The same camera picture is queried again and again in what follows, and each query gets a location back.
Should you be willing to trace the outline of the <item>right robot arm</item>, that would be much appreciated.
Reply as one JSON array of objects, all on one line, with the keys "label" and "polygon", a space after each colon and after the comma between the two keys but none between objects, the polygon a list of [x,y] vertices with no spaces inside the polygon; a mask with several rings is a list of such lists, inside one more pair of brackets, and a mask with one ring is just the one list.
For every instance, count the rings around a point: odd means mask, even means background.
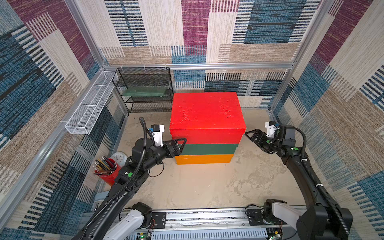
[{"label": "right robot arm", "polygon": [[248,131],[245,136],[263,152],[281,158],[298,184],[307,209],[301,213],[285,201],[267,199],[257,217],[268,225],[288,224],[301,240],[347,240],[353,215],[338,204],[315,173],[306,153],[305,133],[274,121],[267,122],[266,129]]}]

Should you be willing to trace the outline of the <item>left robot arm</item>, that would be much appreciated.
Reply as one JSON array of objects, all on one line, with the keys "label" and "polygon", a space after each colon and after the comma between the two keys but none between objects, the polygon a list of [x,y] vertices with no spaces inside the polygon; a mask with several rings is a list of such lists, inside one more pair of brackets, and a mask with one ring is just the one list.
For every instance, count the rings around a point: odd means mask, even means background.
[{"label": "left robot arm", "polygon": [[162,136],[160,126],[147,128],[145,119],[140,117],[139,120],[143,137],[136,141],[132,156],[119,170],[107,197],[74,236],[75,240],[125,240],[135,230],[151,225],[152,208],[141,202],[117,224],[114,221],[149,178],[150,169],[162,164],[164,159],[180,156],[187,139],[161,141],[157,145],[156,137]]}]

